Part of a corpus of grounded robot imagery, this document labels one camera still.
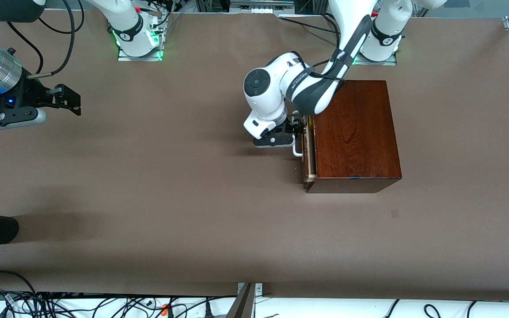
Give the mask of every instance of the power cord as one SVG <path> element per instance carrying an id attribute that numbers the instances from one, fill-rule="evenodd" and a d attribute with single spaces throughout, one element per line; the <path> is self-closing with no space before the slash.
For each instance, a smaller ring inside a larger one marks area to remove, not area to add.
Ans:
<path id="1" fill-rule="evenodd" d="M 70 43 L 68 46 L 68 52 L 66 53 L 66 57 L 64 59 L 64 62 L 54 71 L 50 72 L 51 75 L 56 75 L 60 73 L 68 64 L 70 61 L 70 57 L 72 56 L 72 50 L 74 48 L 74 36 L 76 34 L 76 26 L 74 22 L 74 16 L 72 13 L 72 8 L 70 8 L 70 4 L 68 3 L 68 0 L 62 0 L 64 2 L 64 6 L 66 6 L 66 10 L 68 10 L 68 15 L 70 17 Z"/>
<path id="2" fill-rule="evenodd" d="M 399 299 L 396 299 L 396 301 L 392 303 L 392 306 L 390 306 L 388 314 L 384 316 L 384 318 L 390 318 L 390 316 L 392 316 L 392 312 L 394 311 L 394 308 L 396 308 L 396 305 L 398 304 L 399 301 L 400 301 Z"/>
<path id="3" fill-rule="evenodd" d="M 81 4 L 81 0 L 77 0 L 78 4 L 80 5 L 80 10 L 81 10 L 81 21 L 80 21 L 80 24 L 79 26 L 74 30 L 74 32 L 78 32 L 81 27 L 84 25 L 84 21 L 85 21 L 85 13 L 84 13 L 84 6 Z M 53 30 L 54 32 L 56 32 L 57 34 L 70 34 L 71 31 L 61 31 L 61 30 L 57 30 L 55 28 L 53 28 L 52 26 L 50 26 L 49 24 L 47 24 L 44 20 L 42 20 L 42 18 L 38 18 L 38 20 L 44 24 L 44 26 L 46 26 L 47 28 Z"/>
<path id="4" fill-rule="evenodd" d="M 195 304 L 193 306 L 188 307 L 184 312 L 178 314 L 175 318 L 179 318 L 180 316 L 182 316 L 182 314 L 188 314 L 188 311 L 196 308 L 197 306 L 203 305 L 206 302 L 210 302 L 211 300 L 216 300 L 216 299 L 221 299 L 221 298 L 233 298 L 233 297 L 236 297 L 236 296 L 218 296 L 218 297 L 207 298 L 206 300 L 204 300 L 202 302 L 199 302 L 199 303 L 197 303 L 197 304 Z"/>
<path id="5" fill-rule="evenodd" d="M 471 309 L 472 309 L 472 306 L 474 306 L 475 304 L 477 303 L 476 300 L 474 300 L 473 302 L 471 302 L 471 304 L 468 306 L 468 309 L 467 309 L 467 318 L 471 318 Z"/>
<path id="6" fill-rule="evenodd" d="M 209 298 L 206 298 L 208 302 L 205 303 L 205 318 L 214 318 L 212 314 L 212 305 L 209 303 Z"/>
<path id="7" fill-rule="evenodd" d="M 32 49 L 34 49 L 34 51 L 37 53 L 37 56 L 38 56 L 38 67 L 37 67 L 37 71 L 34 72 L 35 74 L 39 74 L 42 70 L 42 66 L 44 65 L 44 57 L 42 57 L 42 53 L 40 52 L 40 50 L 36 47 L 36 45 L 32 44 L 32 42 L 30 42 L 28 40 L 28 38 L 25 38 L 25 36 L 19 31 L 17 30 L 17 28 L 11 23 L 11 22 L 8 22 L 8 26 L 11 28 L 11 30 L 19 37 L 21 38 L 25 43 L 27 43 L 27 45 L 29 45 Z"/>
<path id="8" fill-rule="evenodd" d="M 329 22 L 329 24 L 331 24 L 333 26 L 334 30 L 328 30 L 328 29 L 325 29 L 325 28 L 321 28 L 319 26 L 312 26 L 311 24 L 307 24 L 307 23 L 303 23 L 303 22 L 299 22 L 299 21 L 295 21 L 295 20 L 290 20 L 290 19 L 287 19 L 287 18 L 280 18 L 280 20 L 284 20 L 284 21 L 287 21 L 287 22 L 292 22 L 292 23 L 295 23 L 295 24 L 300 24 L 301 26 L 305 26 L 305 27 L 309 27 L 309 28 L 314 28 L 314 29 L 317 29 L 317 30 L 323 30 L 323 31 L 335 34 L 335 40 L 336 40 L 336 43 L 337 43 L 337 48 L 339 48 L 339 44 L 341 43 L 341 33 L 339 32 L 339 28 L 337 26 L 337 22 L 335 21 L 335 17 L 332 14 L 329 14 L 329 13 L 324 13 L 324 14 L 322 14 L 322 16 L 323 16 L 323 18 L 327 22 Z M 329 62 L 329 60 L 330 59 L 327 59 L 325 61 L 321 61 L 319 63 L 313 64 L 312 67 L 317 67 L 319 65 L 323 65 L 323 64 Z"/>
<path id="9" fill-rule="evenodd" d="M 437 317 L 434 317 L 434 316 L 430 315 L 429 312 L 428 312 L 428 308 L 433 309 L 433 311 L 437 314 Z M 441 318 L 441 315 L 439 314 L 439 310 L 437 310 L 437 308 L 435 308 L 435 306 L 433 306 L 432 304 L 427 304 L 427 305 L 424 306 L 424 313 L 429 318 Z"/>

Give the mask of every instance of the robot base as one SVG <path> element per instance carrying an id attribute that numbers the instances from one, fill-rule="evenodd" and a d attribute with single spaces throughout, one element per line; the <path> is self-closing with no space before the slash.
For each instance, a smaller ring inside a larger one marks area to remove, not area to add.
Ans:
<path id="1" fill-rule="evenodd" d="M 117 54 L 117 60 L 121 62 L 129 62 L 129 61 L 140 61 L 140 62 L 158 62 L 162 61 L 164 55 L 164 45 L 162 48 L 158 46 L 154 48 L 149 54 L 141 57 L 132 57 L 128 56 L 122 49 L 119 49 L 119 53 Z"/>
<path id="2" fill-rule="evenodd" d="M 380 62 L 368 60 L 368 58 L 365 58 L 362 55 L 362 53 L 359 53 L 359 54 L 357 54 L 357 57 L 355 58 L 355 63 L 354 64 L 358 64 L 358 65 L 396 66 L 396 65 L 398 65 L 398 60 L 396 59 L 396 53 L 392 53 L 392 55 L 390 56 L 390 58 L 388 58 L 388 60 L 380 61 Z"/>

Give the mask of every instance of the metal bracket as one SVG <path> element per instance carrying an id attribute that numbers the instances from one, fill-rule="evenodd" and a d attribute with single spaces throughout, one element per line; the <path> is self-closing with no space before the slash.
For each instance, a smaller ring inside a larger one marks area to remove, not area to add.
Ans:
<path id="1" fill-rule="evenodd" d="M 237 294 L 241 293 L 243 286 L 245 286 L 245 283 L 239 283 L 238 288 L 237 288 Z M 255 288 L 255 291 L 254 291 L 255 297 L 262 296 L 262 283 L 255 283 L 254 288 Z"/>
<path id="2" fill-rule="evenodd" d="M 258 295 L 262 296 L 262 284 L 239 284 L 239 294 L 225 318 L 252 318 L 255 298 Z"/>
<path id="3" fill-rule="evenodd" d="M 362 53 L 359 52 L 355 58 L 355 62 L 353 64 L 357 65 L 376 65 L 376 66 L 397 66 L 398 60 L 396 59 L 396 53 L 392 53 L 392 55 L 388 58 L 388 60 L 382 62 L 375 62 L 368 60 L 365 58 Z"/>
<path id="4" fill-rule="evenodd" d="M 505 18 L 502 18 L 502 22 L 504 23 L 504 28 L 506 30 L 509 30 L 509 16 L 506 16 Z"/>

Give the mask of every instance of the black cable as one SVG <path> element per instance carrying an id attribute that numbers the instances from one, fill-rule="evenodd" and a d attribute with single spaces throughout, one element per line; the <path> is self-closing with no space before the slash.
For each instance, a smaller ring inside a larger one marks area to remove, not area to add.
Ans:
<path id="1" fill-rule="evenodd" d="M 34 317 L 35 314 L 38 314 L 39 313 L 39 310 L 36 308 L 36 305 L 37 305 L 37 302 L 48 302 L 48 300 L 44 299 L 44 298 L 41 298 L 39 296 L 34 296 L 32 294 L 29 294 L 29 293 L 26 293 L 26 292 L 19 292 L 19 291 L 0 291 L 0 296 L 5 296 L 6 294 L 10 294 L 10 295 L 16 295 L 16 296 L 19 296 L 21 297 L 24 301 L 28 301 L 26 298 L 30 298 L 31 300 L 34 301 L 35 303 L 35 310 L 33 310 L 32 312 L 30 313 L 25 313 L 25 312 L 19 312 L 19 311 L 16 311 L 16 310 L 13 310 L 12 308 L 10 308 L 10 311 L 12 312 L 15 312 L 16 314 L 30 314 Z M 69 310 L 68 308 L 65 308 L 64 306 L 58 304 L 58 303 L 54 303 L 57 307 L 59 307 L 60 309 L 63 310 L 63 313 L 62 315 L 63 316 L 67 316 L 69 318 L 76 318 L 74 317 L 72 314 L 65 314 L 65 313 L 69 313 L 70 311 L 72 310 Z"/>
<path id="2" fill-rule="evenodd" d="M 23 306 L 26 304 L 27 307 L 29 308 L 29 312 L 25 312 L 24 307 L 23 307 L 23 312 L 14 310 L 13 307 L 12 307 L 13 304 L 10 303 L 10 301 L 8 300 L 8 294 L 12 294 L 12 295 L 18 296 L 17 298 L 13 298 L 12 297 L 12 300 L 14 302 L 17 301 L 17 300 L 20 300 L 20 299 L 23 300 Z M 28 294 L 27 292 L 16 292 L 16 291 L 0 290 L 0 296 L 4 297 L 5 302 L 6 302 L 6 310 L 12 312 L 13 316 L 15 316 L 15 314 L 30 314 L 33 318 L 38 318 L 38 317 L 41 316 L 40 310 L 38 310 L 38 306 L 41 306 L 41 308 L 43 307 L 44 299 L 37 298 L 36 296 L 34 296 L 34 294 Z M 30 304 L 28 303 L 28 298 L 32 298 L 33 299 L 33 301 L 34 301 L 34 310 L 30 306 Z"/>
<path id="3" fill-rule="evenodd" d="M 388 314 L 384 316 L 384 318 L 390 318 L 390 316 L 392 316 L 392 312 L 394 311 L 394 308 L 396 308 L 396 305 L 398 304 L 399 301 L 400 301 L 399 299 L 396 299 L 396 301 L 392 303 L 392 306 L 390 306 Z"/>
<path id="4" fill-rule="evenodd" d="M 468 306 L 468 309 L 467 309 L 467 318 L 471 318 L 471 309 L 472 309 L 472 306 L 474 306 L 476 304 L 476 300 L 471 302 L 471 304 Z"/>
<path id="5" fill-rule="evenodd" d="M 199 302 L 199 303 L 197 303 L 197 304 L 195 304 L 195 305 L 193 305 L 193 306 L 188 307 L 188 308 L 187 308 L 184 312 L 182 312 L 182 313 L 178 314 L 178 316 L 176 316 L 176 317 L 174 317 L 174 318 L 178 318 L 178 317 L 182 316 L 182 314 L 186 314 L 186 315 L 188 315 L 188 311 L 192 310 L 193 308 L 196 308 L 197 306 L 200 306 L 200 305 L 202 305 L 202 304 L 205 304 L 206 302 L 209 302 L 209 301 L 211 301 L 211 300 L 216 300 L 216 299 L 221 299 L 221 298 L 232 298 L 232 297 L 236 297 L 236 296 L 218 296 L 218 297 L 211 297 L 211 298 L 208 298 L 207 300 L 204 300 L 204 301 Z"/>
<path id="6" fill-rule="evenodd" d="M 16 27 L 11 23 L 11 22 L 8 22 L 8 26 L 11 28 L 11 30 L 13 30 L 13 32 L 19 36 L 19 38 L 21 38 L 23 41 L 25 41 L 25 43 L 27 43 L 31 48 L 34 49 L 34 51 L 37 53 L 38 55 L 38 68 L 37 68 L 37 71 L 34 72 L 35 74 L 39 74 L 42 70 L 42 66 L 44 65 L 44 58 L 42 57 L 42 53 L 40 52 L 40 50 L 38 50 L 38 48 L 32 44 L 27 38 L 25 38 L 25 36 L 19 32 L 19 30 L 16 29 Z"/>
<path id="7" fill-rule="evenodd" d="M 292 22 L 292 23 L 295 23 L 295 24 L 300 24 L 301 26 L 305 26 L 305 27 L 309 27 L 309 28 L 314 28 L 314 29 L 317 29 L 317 30 L 325 31 L 325 32 L 330 32 L 332 34 L 335 33 L 335 31 L 333 31 L 333 30 L 328 30 L 328 29 L 325 29 L 325 28 L 320 28 L 319 26 L 312 26 L 311 24 L 307 24 L 307 23 L 303 23 L 303 22 L 299 22 L 299 21 L 294 21 L 294 20 L 290 20 L 290 19 L 287 19 L 287 18 L 280 18 L 280 20 L 284 20 L 284 21 L 287 21 L 287 22 Z"/>
<path id="8" fill-rule="evenodd" d="M 433 309 L 435 311 L 435 313 L 437 314 L 437 317 L 433 317 L 432 315 L 430 315 L 428 312 L 428 308 Z M 439 310 L 437 310 L 437 308 L 435 308 L 435 306 L 433 306 L 432 304 L 427 304 L 424 306 L 424 313 L 429 318 L 441 318 L 441 315 L 439 314 Z"/>
<path id="9" fill-rule="evenodd" d="M 164 17 L 164 20 L 162 20 L 161 22 L 159 22 L 158 24 L 154 24 L 152 27 L 155 28 L 157 26 L 161 26 L 164 22 L 166 22 L 166 20 L 168 20 L 168 17 L 170 16 L 170 12 L 166 12 L 166 16 Z"/>
<path id="10" fill-rule="evenodd" d="M 297 58 L 300 60 L 302 65 L 305 65 L 304 59 L 301 57 L 300 53 L 298 53 L 296 51 L 291 51 L 291 53 L 293 53 L 293 54 L 295 54 L 297 56 Z M 332 77 L 332 76 L 327 76 L 327 75 L 319 74 L 319 73 L 316 73 L 316 72 L 311 72 L 309 74 L 309 76 L 311 76 L 313 78 L 328 79 L 328 80 L 333 80 L 333 81 L 338 80 L 338 81 L 343 82 L 343 85 L 345 85 L 345 82 L 347 81 L 346 79 L 343 79 L 343 78 L 335 78 L 335 77 Z"/>
<path id="11" fill-rule="evenodd" d="M 323 18 L 333 26 L 333 29 L 335 30 L 335 39 L 337 40 L 337 47 L 339 48 L 339 45 L 341 44 L 341 33 L 337 27 L 337 22 L 333 20 L 335 17 L 326 12 L 323 14 Z"/>
<path id="12" fill-rule="evenodd" d="M 206 298 L 207 302 L 205 303 L 205 316 L 204 318 L 214 318 L 212 312 L 212 305 L 209 302 L 209 298 Z"/>
<path id="13" fill-rule="evenodd" d="M 72 50 L 74 48 L 74 36 L 76 34 L 76 26 L 74 22 L 74 16 L 72 13 L 72 8 L 70 8 L 70 5 L 68 3 L 68 0 L 62 0 L 64 2 L 64 6 L 66 6 L 66 10 L 68 10 L 68 15 L 70 17 L 70 44 L 68 46 L 68 53 L 66 53 L 66 57 L 64 59 L 64 62 L 62 62 L 62 65 L 60 65 L 56 70 L 50 72 L 52 75 L 56 75 L 62 71 L 66 65 L 68 64 L 70 57 L 72 56 Z"/>
<path id="14" fill-rule="evenodd" d="M 80 24 L 79 26 L 76 28 L 76 30 L 74 30 L 74 32 L 78 32 L 81 27 L 83 26 L 84 24 L 84 20 L 85 20 L 85 13 L 84 13 L 84 7 L 83 5 L 81 4 L 81 0 L 77 0 L 78 4 L 80 5 L 80 10 L 81 10 L 81 21 L 80 21 Z M 61 31 L 61 30 L 57 30 L 55 28 L 53 28 L 52 26 L 49 26 L 49 24 L 47 24 L 44 20 L 42 20 L 42 18 L 38 18 L 38 20 L 40 22 L 42 22 L 42 24 L 44 24 L 47 28 L 53 30 L 54 32 L 58 33 L 58 34 L 70 34 L 71 31 Z"/>
<path id="15" fill-rule="evenodd" d="M 319 62 L 319 63 L 315 63 L 315 64 L 313 64 L 311 67 L 317 67 L 317 66 L 319 66 L 319 65 L 323 65 L 323 64 L 325 64 L 325 63 L 329 62 L 329 60 L 325 60 L 325 61 L 321 61 L 321 62 Z"/>

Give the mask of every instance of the cable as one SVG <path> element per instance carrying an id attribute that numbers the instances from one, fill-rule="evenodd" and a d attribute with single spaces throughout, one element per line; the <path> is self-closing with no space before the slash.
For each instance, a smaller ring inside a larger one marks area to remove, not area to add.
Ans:
<path id="1" fill-rule="evenodd" d="M 74 30 L 74 32 L 78 32 L 81 27 L 83 26 L 84 24 L 84 20 L 85 20 L 85 13 L 84 13 L 84 7 L 83 5 L 81 4 L 81 0 L 77 0 L 78 4 L 80 5 L 80 10 L 81 10 L 81 21 L 80 21 L 80 24 L 79 26 L 76 28 L 76 30 Z M 53 30 L 54 32 L 58 33 L 58 34 L 70 34 L 71 31 L 61 31 L 61 30 L 57 30 L 55 28 L 53 28 L 52 26 L 49 26 L 49 24 L 47 24 L 44 20 L 42 20 L 42 18 L 38 18 L 38 20 L 40 22 L 42 22 L 42 24 L 44 24 L 47 28 Z"/>
<path id="2" fill-rule="evenodd" d="M 432 315 L 430 315 L 428 312 L 428 308 L 433 309 L 435 311 L 435 313 L 437 314 L 437 317 L 433 317 Z M 439 310 L 437 310 L 437 308 L 435 308 L 435 306 L 433 306 L 432 304 L 427 304 L 424 306 L 424 313 L 429 318 L 441 318 L 441 315 L 439 314 Z"/>
<path id="3" fill-rule="evenodd" d="M 400 301 L 399 299 L 396 299 L 396 301 L 392 303 L 392 306 L 390 306 L 388 314 L 384 316 L 384 318 L 390 318 L 390 316 L 392 316 L 392 312 L 394 311 L 394 308 L 396 308 L 396 305 L 398 304 L 399 301 Z"/>
<path id="4" fill-rule="evenodd" d="M 214 318 L 212 313 L 212 305 L 209 303 L 209 298 L 206 298 L 208 302 L 205 303 L 205 316 L 204 318 Z"/>
<path id="5" fill-rule="evenodd" d="M 166 20 L 168 20 L 168 17 L 170 16 L 170 12 L 166 12 L 166 16 L 164 17 L 164 20 L 162 20 L 161 22 L 159 22 L 158 24 L 154 24 L 152 27 L 155 28 L 157 26 L 161 26 L 162 24 L 164 24 L 164 22 L 166 22 Z"/>
<path id="6" fill-rule="evenodd" d="M 298 53 L 296 51 L 291 51 L 291 53 L 293 53 L 293 54 L 295 54 L 297 56 L 297 58 L 300 60 L 300 63 L 302 65 L 305 65 L 304 59 L 301 57 L 300 53 Z M 342 85 L 340 87 L 338 87 L 335 92 L 337 92 L 339 89 L 341 89 L 341 87 L 343 87 L 343 85 L 345 85 L 345 83 L 347 82 L 347 80 L 344 79 L 344 78 L 335 78 L 335 77 L 332 77 L 332 76 L 327 76 L 325 74 L 319 74 L 319 73 L 316 73 L 316 72 L 311 72 L 309 74 L 309 76 L 311 76 L 313 78 L 321 78 L 321 79 L 327 79 L 327 80 L 333 80 L 333 81 L 338 80 L 338 81 L 342 82 Z"/>
<path id="7" fill-rule="evenodd" d="M 471 318 L 471 309 L 472 309 L 472 306 L 474 306 L 476 304 L 476 300 L 471 302 L 471 304 L 468 306 L 468 309 L 467 309 L 467 318 Z"/>
<path id="8" fill-rule="evenodd" d="M 34 291 L 34 288 L 33 288 L 33 285 L 30 284 L 29 280 L 27 280 L 25 277 L 23 277 L 21 274 L 17 274 L 15 272 L 12 272 L 10 270 L 0 270 L 0 274 L 10 274 L 10 275 L 13 275 L 13 276 L 17 276 L 18 278 L 20 278 L 27 286 L 28 288 L 30 289 L 31 292 L 33 292 L 33 295 L 36 293 Z"/>
<path id="9" fill-rule="evenodd" d="M 178 318 L 180 316 L 182 316 L 182 314 L 188 314 L 188 311 L 192 310 L 193 308 L 196 308 L 197 306 L 200 306 L 202 304 L 205 304 L 206 302 L 209 302 L 211 300 L 216 300 L 216 299 L 221 299 L 221 298 L 232 298 L 232 297 L 236 297 L 236 296 L 218 296 L 218 297 L 211 297 L 211 298 L 208 298 L 207 300 L 204 300 L 202 302 L 199 302 L 193 306 L 190 306 L 189 308 L 187 308 L 184 312 L 178 314 L 178 316 L 174 317 L 174 318 Z"/>
<path id="10" fill-rule="evenodd" d="M 309 27 L 309 28 L 314 28 L 314 29 L 317 29 L 317 30 L 325 31 L 325 32 L 330 32 L 332 34 L 335 33 L 335 31 L 333 31 L 333 30 L 327 30 L 325 28 L 320 28 L 319 26 L 312 26 L 311 24 L 307 24 L 307 23 L 303 23 L 303 22 L 299 22 L 299 21 L 294 21 L 294 20 L 290 20 L 290 19 L 287 19 L 287 18 L 283 18 L 283 17 L 280 17 L 280 20 L 284 20 L 284 21 L 287 21 L 287 22 L 292 22 L 292 23 L 295 23 L 295 24 L 300 24 L 301 26 L 305 26 L 305 27 Z"/>
<path id="11" fill-rule="evenodd" d="M 322 14 L 323 18 L 329 22 L 334 30 L 327 30 L 327 29 L 324 29 L 324 28 L 320 28 L 319 26 L 312 26 L 311 24 L 305 24 L 303 22 L 298 22 L 298 21 L 294 21 L 294 20 L 290 20 L 290 19 L 286 19 L 286 18 L 281 18 L 281 20 L 285 20 L 287 22 L 292 22 L 292 23 L 295 23 L 295 24 L 300 24 L 302 26 L 306 26 L 306 27 L 310 27 L 310 28 L 315 28 L 315 29 L 318 29 L 318 30 L 323 30 L 323 31 L 327 31 L 327 32 L 330 32 L 330 33 L 333 33 L 335 34 L 335 40 L 336 40 L 336 43 L 337 43 L 337 48 L 339 48 L 339 45 L 341 44 L 341 33 L 339 32 L 339 28 L 337 27 L 337 23 L 335 22 L 335 17 L 330 14 L 330 13 L 324 13 Z M 316 64 L 313 64 L 312 67 L 317 67 L 319 65 L 323 65 L 327 62 L 329 62 L 330 59 L 327 59 L 325 61 L 321 61 L 319 63 L 316 63 Z"/>
<path id="12" fill-rule="evenodd" d="M 35 74 L 39 74 L 42 70 L 42 66 L 44 65 L 44 58 L 42 57 L 42 53 L 40 52 L 40 50 L 38 50 L 38 48 L 32 44 L 27 38 L 25 38 L 25 36 L 19 32 L 19 30 L 16 29 L 16 27 L 11 23 L 11 22 L 8 22 L 8 26 L 11 28 L 11 30 L 13 30 L 13 32 L 19 36 L 19 38 L 21 38 L 23 41 L 25 41 L 25 43 L 27 43 L 31 48 L 34 49 L 34 51 L 37 53 L 38 55 L 38 68 L 37 68 L 37 71 L 34 72 Z"/>
<path id="13" fill-rule="evenodd" d="M 72 13 L 72 8 L 70 8 L 70 5 L 68 4 L 68 0 L 62 0 L 64 2 L 64 6 L 66 6 L 66 10 L 68 10 L 68 15 L 70 16 L 70 44 L 68 46 L 68 52 L 66 53 L 66 57 L 64 59 L 64 62 L 62 62 L 62 65 L 60 65 L 56 70 L 50 72 L 51 75 L 56 75 L 62 71 L 66 65 L 68 64 L 70 57 L 72 56 L 72 50 L 74 48 L 74 35 L 76 34 L 76 26 L 74 22 L 74 16 Z"/>

